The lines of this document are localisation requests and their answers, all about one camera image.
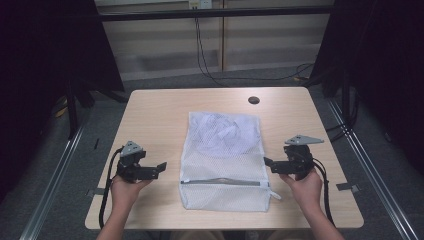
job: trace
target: round hole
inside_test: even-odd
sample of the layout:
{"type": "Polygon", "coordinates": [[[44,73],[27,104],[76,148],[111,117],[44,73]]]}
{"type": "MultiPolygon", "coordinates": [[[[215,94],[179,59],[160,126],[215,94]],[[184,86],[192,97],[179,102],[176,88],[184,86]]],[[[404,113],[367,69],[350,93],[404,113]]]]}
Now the round hole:
{"type": "Polygon", "coordinates": [[[258,97],[252,96],[248,99],[250,104],[258,104],[260,102],[260,99],[258,97]]]}

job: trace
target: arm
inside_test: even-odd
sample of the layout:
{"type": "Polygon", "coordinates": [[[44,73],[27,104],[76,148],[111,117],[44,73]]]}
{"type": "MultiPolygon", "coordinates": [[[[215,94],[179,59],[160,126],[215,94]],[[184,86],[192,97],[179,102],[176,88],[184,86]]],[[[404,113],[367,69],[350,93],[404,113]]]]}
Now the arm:
{"type": "Polygon", "coordinates": [[[112,213],[97,236],[98,240],[122,239],[125,223],[137,200],[138,193],[151,182],[127,183],[119,176],[113,178],[111,185],[112,213]]]}
{"type": "Polygon", "coordinates": [[[284,174],[280,174],[280,178],[291,188],[294,199],[299,204],[316,239],[344,239],[321,210],[319,202],[322,180],[315,169],[299,181],[284,174]]]}

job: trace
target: power outlet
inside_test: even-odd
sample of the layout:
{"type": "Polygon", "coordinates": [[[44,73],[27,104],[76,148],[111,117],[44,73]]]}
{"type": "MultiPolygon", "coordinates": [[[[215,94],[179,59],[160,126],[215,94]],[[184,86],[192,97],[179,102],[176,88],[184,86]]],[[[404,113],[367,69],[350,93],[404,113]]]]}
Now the power outlet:
{"type": "Polygon", "coordinates": [[[200,0],[200,9],[212,9],[212,0],[200,0]]]}
{"type": "Polygon", "coordinates": [[[200,0],[189,0],[188,9],[200,9],[200,0]]]}

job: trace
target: floor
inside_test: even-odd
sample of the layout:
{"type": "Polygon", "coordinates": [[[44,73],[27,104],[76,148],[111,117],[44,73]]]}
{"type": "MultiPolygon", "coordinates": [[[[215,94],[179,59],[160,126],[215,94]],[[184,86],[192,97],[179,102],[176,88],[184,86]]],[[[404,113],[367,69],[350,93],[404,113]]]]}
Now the floor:
{"type": "MultiPolygon", "coordinates": [[[[234,71],[225,73],[225,77],[242,77],[249,79],[220,79],[213,74],[214,80],[198,75],[167,77],[124,82],[126,93],[135,89],[162,88],[203,88],[203,87],[272,87],[298,86],[293,81],[295,68],[263,69],[234,71]]],[[[311,96],[326,128],[338,125],[329,99],[321,93],[321,86],[309,88],[311,96]]],[[[11,191],[0,206],[0,239],[94,239],[98,231],[85,228],[84,221],[91,204],[87,191],[97,186],[110,146],[119,126],[125,104],[117,103],[102,95],[94,93],[96,104],[91,109],[78,109],[80,130],[78,144],[68,152],[69,162],[61,165],[64,150],[67,149],[69,122],[67,113],[60,118],[49,121],[43,135],[39,152],[31,161],[28,171],[18,186],[11,191]],[[62,166],[63,178],[51,181],[58,166],[62,166]],[[49,183],[57,186],[57,191],[50,191],[50,203],[45,206],[45,215],[36,218],[34,211],[46,192],[49,183]],[[28,230],[28,224],[38,228],[28,230]]],[[[340,94],[333,100],[340,102],[340,94]]],[[[337,135],[341,129],[328,132],[329,137],[337,135]]],[[[365,224],[359,229],[342,229],[346,239],[420,239],[424,238],[424,178],[408,163],[401,149],[385,138],[384,128],[360,102],[354,132],[360,139],[367,156],[375,167],[377,174],[367,174],[367,167],[358,160],[348,138],[342,137],[333,142],[333,147],[340,161],[346,178],[352,185],[358,185],[360,191],[354,196],[364,217],[365,224]],[[381,177],[383,187],[376,185],[374,178],[381,177]],[[389,193],[393,202],[381,196],[389,193]],[[400,224],[410,224],[412,231],[400,231],[400,224]]],[[[126,231],[124,239],[158,238],[157,232],[126,231]]]]}

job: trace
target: zipper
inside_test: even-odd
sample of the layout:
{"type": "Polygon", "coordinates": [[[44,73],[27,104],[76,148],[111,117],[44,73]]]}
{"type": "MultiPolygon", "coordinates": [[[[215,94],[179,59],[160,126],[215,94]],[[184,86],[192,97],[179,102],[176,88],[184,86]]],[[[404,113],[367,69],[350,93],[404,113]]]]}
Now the zipper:
{"type": "Polygon", "coordinates": [[[231,178],[212,178],[205,180],[190,180],[186,179],[180,182],[181,184],[225,184],[225,185],[237,185],[237,186],[258,186],[260,188],[267,189],[267,192],[274,198],[280,200],[281,196],[271,191],[268,181],[245,181],[231,178]]]}
{"type": "Polygon", "coordinates": [[[225,184],[225,185],[258,186],[258,187],[264,185],[262,182],[236,180],[231,178],[213,178],[213,179],[206,179],[206,180],[187,179],[187,180],[181,181],[181,184],[225,184]]]}

